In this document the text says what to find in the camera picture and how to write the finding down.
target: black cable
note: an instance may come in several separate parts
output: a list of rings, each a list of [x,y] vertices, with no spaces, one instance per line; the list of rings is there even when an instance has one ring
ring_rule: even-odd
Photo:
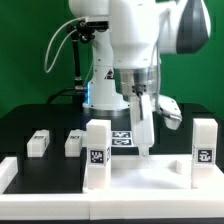
[[[70,91],[75,91],[75,88],[66,88],[66,89],[63,89],[53,95],[51,95],[48,99],[47,99],[47,102],[46,104],[51,104],[57,97],[59,96],[70,96],[70,95],[63,95],[63,93],[66,93],[66,92],[70,92]]]
[[[67,26],[67,33],[71,33],[75,28],[72,25]],[[80,59],[79,59],[79,31],[74,32],[71,35],[72,47],[73,47],[73,58],[74,58],[74,66],[75,66],[75,86],[81,86],[82,76],[80,71]]]

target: white platform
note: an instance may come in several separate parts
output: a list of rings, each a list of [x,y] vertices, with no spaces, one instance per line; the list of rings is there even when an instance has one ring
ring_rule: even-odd
[[[191,189],[191,156],[112,157],[112,184],[83,194],[0,195],[0,220],[82,220],[224,217],[224,175]],[[182,164],[182,174],[177,173]]]

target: cable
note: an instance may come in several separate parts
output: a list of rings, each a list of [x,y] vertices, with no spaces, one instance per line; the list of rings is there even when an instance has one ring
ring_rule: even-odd
[[[159,39],[160,39],[160,36],[161,36],[162,29],[165,25],[165,22],[166,22],[166,17],[164,16],[164,18],[162,20],[162,23],[161,23],[162,28],[160,29],[160,32],[159,32],[159,35],[158,35],[158,40],[157,40],[157,43],[155,44],[155,46],[157,47],[157,86],[156,86],[155,109],[156,109],[156,112],[159,115],[162,115],[162,116],[165,116],[165,114],[163,113],[163,111],[161,110],[160,105],[159,105],[159,94],[160,94],[160,89],[161,89],[161,68],[160,68],[160,51],[159,51],[160,43],[159,43]]]
[[[93,61],[92,61],[91,65],[90,65],[90,67],[89,67],[89,71],[88,71],[88,73],[87,73],[87,75],[86,75],[86,79],[85,79],[85,81],[84,81],[83,86],[86,85],[87,80],[88,80],[88,78],[89,78],[89,76],[90,76],[90,73],[91,73],[92,69],[93,69]]]
[[[46,104],[51,104],[52,101],[54,101],[58,96],[66,96],[66,95],[62,95],[62,94],[63,94],[63,93],[66,93],[66,92],[70,92],[70,91],[75,91],[75,88],[67,88],[67,89],[63,89],[63,90],[61,90],[61,91],[59,91],[59,92],[57,92],[57,93],[51,95],[51,96],[48,98]]]
[[[67,40],[67,39],[68,39],[74,32],[76,32],[76,30],[73,30],[71,33],[69,33],[69,34],[65,37],[65,39],[62,41],[62,43],[61,43],[60,47],[58,48],[58,51],[57,51],[57,53],[56,53],[56,55],[55,55],[55,57],[54,57],[54,60],[53,60],[51,66],[50,66],[49,68],[47,68],[47,64],[48,64],[48,57],[49,57],[49,51],[50,51],[50,50],[48,51],[48,53],[46,54],[46,57],[47,57],[47,58],[45,58],[45,68],[44,68],[44,70],[45,70],[46,73],[50,73],[50,72],[51,72],[51,70],[53,69],[53,67],[54,67],[54,65],[55,65],[56,60],[58,59],[58,55],[59,55],[59,53],[61,52],[61,49],[62,49],[62,47],[64,46],[66,40]]]
[[[64,27],[66,27],[68,24],[70,24],[70,23],[72,23],[72,22],[75,22],[75,21],[81,21],[81,20],[84,20],[84,19],[85,19],[85,17],[80,17],[80,18],[77,18],[77,19],[70,20],[70,21],[66,22],[64,25],[62,25],[62,26],[55,32],[55,34],[53,35],[53,37],[51,38],[51,40],[50,40],[50,42],[49,42],[49,45],[48,45],[48,48],[47,48],[47,52],[46,52],[46,56],[45,56],[44,70],[45,70],[46,73],[50,73],[50,71],[52,70],[52,68],[53,68],[54,65],[55,65],[55,62],[56,62],[56,60],[57,60],[57,58],[58,58],[58,55],[59,55],[59,53],[60,53],[60,51],[61,51],[61,48],[63,47],[64,43],[66,42],[66,40],[67,40],[67,39],[68,39],[68,38],[69,38],[69,37],[70,37],[76,30],[73,30],[71,33],[69,33],[69,34],[65,37],[65,39],[62,41],[62,43],[61,43],[61,45],[60,45],[60,47],[59,47],[59,49],[58,49],[58,52],[57,52],[57,54],[56,54],[56,56],[55,56],[55,58],[54,58],[54,60],[53,60],[53,62],[52,62],[52,64],[51,64],[50,68],[48,68],[47,64],[48,64],[49,53],[50,53],[50,50],[51,50],[52,43],[54,42],[54,40],[55,40],[55,38],[57,37],[57,35],[58,35],[58,34],[60,33],[60,31],[61,31]]]

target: qr code sticker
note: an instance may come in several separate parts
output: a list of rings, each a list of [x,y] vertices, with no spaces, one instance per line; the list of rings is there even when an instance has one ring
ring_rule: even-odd
[[[131,138],[130,131],[113,131],[112,132],[113,138]]]
[[[34,136],[34,139],[43,139],[44,136]]]
[[[196,163],[213,165],[214,149],[196,149]]]
[[[70,136],[70,139],[79,139],[80,138],[80,136]]]
[[[90,163],[92,164],[104,164],[103,151],[90,150]]]
[[[112,139],[112,146],[113,147],[130,147],[132,146],[131,139]]]

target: white block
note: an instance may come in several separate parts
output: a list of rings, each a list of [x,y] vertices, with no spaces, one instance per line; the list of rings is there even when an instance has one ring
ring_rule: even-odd
[[[181,175],[191,175],[191,160],[177,160],[176,172]]]
[[[65,143],[66,157],[79,157],[82,150],[82,135],[83,131],[71,131]]]
[[[111,121],[91,120],[86,125],[87,147],[95,149],[107,149],[111,145]]]
[[[50,143],[50,134],[47,130],[36,131],[27,143],[28,157],[42,157]]]
[[[192,140],[192,188],[211,186],[216,170],[218,125],[214,119],[194,119]]]
[[[7,157],[0,164],[0,194],[3,194],[18,172],[17,158]]]
[[[111,162],[106,166],[88,165],[87,186],[89,189],[106,189],[111,183]]]

